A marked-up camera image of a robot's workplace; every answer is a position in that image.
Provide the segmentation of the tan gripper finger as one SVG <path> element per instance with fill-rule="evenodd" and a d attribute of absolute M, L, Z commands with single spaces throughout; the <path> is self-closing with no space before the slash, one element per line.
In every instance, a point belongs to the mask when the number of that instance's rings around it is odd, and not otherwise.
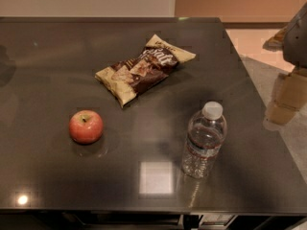
<path fill-rule="evenodd" d="M 263 125 L 276 131 L 288 124 L 307 104 L 307 69 L 295 68 L 289 74 L 279 74 L 274 82 Z"/>
<path fill-rule="evenodd" d="M 263 48 L 268 51 L 282 51 L 284 45 L 284 37 L 287 32 L 287 28 L 280 29 L 274 36 L 270 37 L 263 45 Z"/>

